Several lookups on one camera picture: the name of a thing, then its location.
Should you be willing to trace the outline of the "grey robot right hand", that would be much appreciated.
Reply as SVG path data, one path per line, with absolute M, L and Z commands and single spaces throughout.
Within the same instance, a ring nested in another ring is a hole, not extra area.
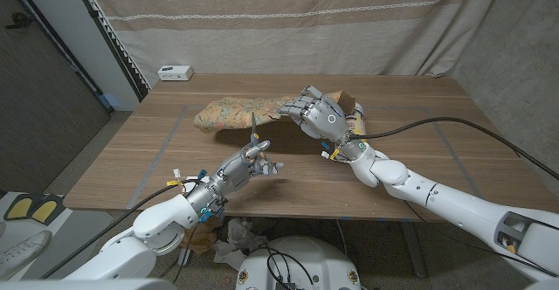
M 350 161 L 357 160 L 366 150 L 358 140 L 350 138 L 352 132 L 340 105 L 314 86 L 306 86 L 300 97 L 285 103 L 279 113 L 289 116 L 307 135 L 333 142 Z

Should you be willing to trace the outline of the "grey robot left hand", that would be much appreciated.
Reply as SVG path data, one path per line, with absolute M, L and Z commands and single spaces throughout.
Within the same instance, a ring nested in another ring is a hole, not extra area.
M 202 178 L 189 176 L 184 181 L 195 185 L 185 197 L 197 213 L 197 222 L 204 222 L 211 213 L 219 213 L 227 202 L 226 196 L 241 190 L 253 177 L 278 174 L 285 164 L 272 162 L 264 154 L 270 144 L 268 140 L 250 142 L 223 160 L 213 174 Z

